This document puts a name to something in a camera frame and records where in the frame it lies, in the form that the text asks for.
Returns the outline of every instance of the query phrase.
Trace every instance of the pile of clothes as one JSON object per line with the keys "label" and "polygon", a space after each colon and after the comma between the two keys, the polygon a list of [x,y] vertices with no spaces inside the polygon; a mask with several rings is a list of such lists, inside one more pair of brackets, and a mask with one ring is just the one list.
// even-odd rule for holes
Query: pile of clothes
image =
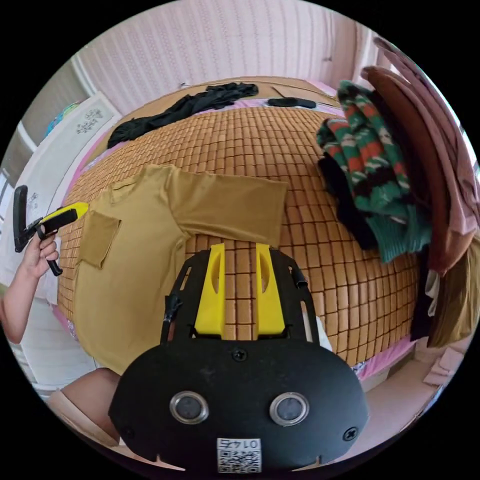
{"label": "pile of clothes", "polygon": [[462,131],[420,68],[374,40],[399,71],[369,66],[372,89],[342,81],[345,118],[317,132],[319,167],[337,218],[364,250],[387,263],[419,253],[411,339],[429,347],[461,340],[480,316],[480,182]]}

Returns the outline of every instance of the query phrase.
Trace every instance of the bamboo mat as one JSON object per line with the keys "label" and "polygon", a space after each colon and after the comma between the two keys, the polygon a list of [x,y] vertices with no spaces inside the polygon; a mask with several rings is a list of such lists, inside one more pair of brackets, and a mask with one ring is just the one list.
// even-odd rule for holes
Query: bamboo mat
{"label": "bamboo mat", "polygon": [[[91,202],[109,184],[138,173],[146,164],[173,163],[191,172],[288,182],[280,249],[296,260],[307,277],[333,351],[353,366],[409,333],[418,268],[414,255],[381,264],[376,251],[363,252],[336,221],[335,200],[325,191],[317,167],[322,151],[316,132],[328,116],[306,109],[258,107],[178,121],[103,159],[77,180],[65,204]],[[74,266],[82,228],[80,220],[59,233],[64,273],[59,277],[58,306],[74,323]],[[188,242],[187,252],[221,241],[198,235]],[[255,245],[224,242],[228,338],[249,340],[255,321]]]}

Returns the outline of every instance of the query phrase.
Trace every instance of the brown clothing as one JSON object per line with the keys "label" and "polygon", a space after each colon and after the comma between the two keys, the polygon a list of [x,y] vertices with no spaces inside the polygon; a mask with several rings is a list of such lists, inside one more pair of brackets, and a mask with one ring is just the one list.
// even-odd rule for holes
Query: brown clothing
{"label": "brown clothing", "polygon": [[149,165],[112,184],[91,203],[80,242],[73,323],[83,348],[121,375],[160,342],[165,295],[185,261],[188,238],[277,247],[287,187],[173,165]]}
{"label": "brown clothing", "polygon": [[403,126],[418,157],[420,165],[405,159],[409,177],[417,177],[432,198],[432,236],[428,267],[444,275],[464,255],[472,241],[474,231],[462,235],[449,228],[450,194],[435,143],[429,130],[410,99],[399,88],[394,73],[379,67],[364,69],[368,81]]}
{"label": "brown clothing", "polygon": [[468,337],[480,316],[480,236],[440,280],[427,347],[440,348]]}

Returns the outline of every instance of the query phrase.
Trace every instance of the pink bedsheet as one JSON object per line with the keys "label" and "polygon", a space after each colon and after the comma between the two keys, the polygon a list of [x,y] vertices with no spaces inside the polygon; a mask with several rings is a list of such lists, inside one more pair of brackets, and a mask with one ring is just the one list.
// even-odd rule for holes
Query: pink bedsheet
{"label": "pink bedsheet", "polygon": [[377,355],[365,362],[365,366],[357,373],[358,379],[365,380],[366,378],[381,372],[406,354],[415,343],[415,341],[410,341],[410,335],[407,335],[395,345],[387,348],[387,350],[377,353]]}

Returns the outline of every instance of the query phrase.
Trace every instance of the person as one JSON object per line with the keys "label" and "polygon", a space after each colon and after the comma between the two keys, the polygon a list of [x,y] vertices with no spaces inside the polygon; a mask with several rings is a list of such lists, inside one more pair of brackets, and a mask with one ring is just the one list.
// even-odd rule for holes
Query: person
{"label": "person", "polygon": [[[0,297],[0,324],[11,343],[22,341],[40,278],[50,268],[48,261],[58,258],[53,236],[40,240],[35,234],[26,247],[13,281]],[[119,380],[120,376],[112,370],[97,368],[53,392],[46,404],[65,424],[104,447],[141,462],[183,470],[160,459],[148,461],[122,442],[108,415]]]}

